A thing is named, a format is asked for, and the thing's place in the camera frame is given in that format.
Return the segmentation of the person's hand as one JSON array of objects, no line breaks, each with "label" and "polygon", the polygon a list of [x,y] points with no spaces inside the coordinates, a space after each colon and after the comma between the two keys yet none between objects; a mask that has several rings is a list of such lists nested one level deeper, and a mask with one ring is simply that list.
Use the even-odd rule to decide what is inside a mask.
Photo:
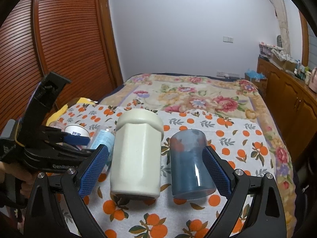
[{"label": "person's hand", "polygon": [[36,174],[31,174],[23,169],[19,164],[12,163],[7,164],[4,162],[0,162],[1,165],[1,183],[5,180],[5,175],[12,175],[13,177],[21,180],[23,183],[21,185],[20,194],[26,198],[29,198],[33,184],[36,179]]}]

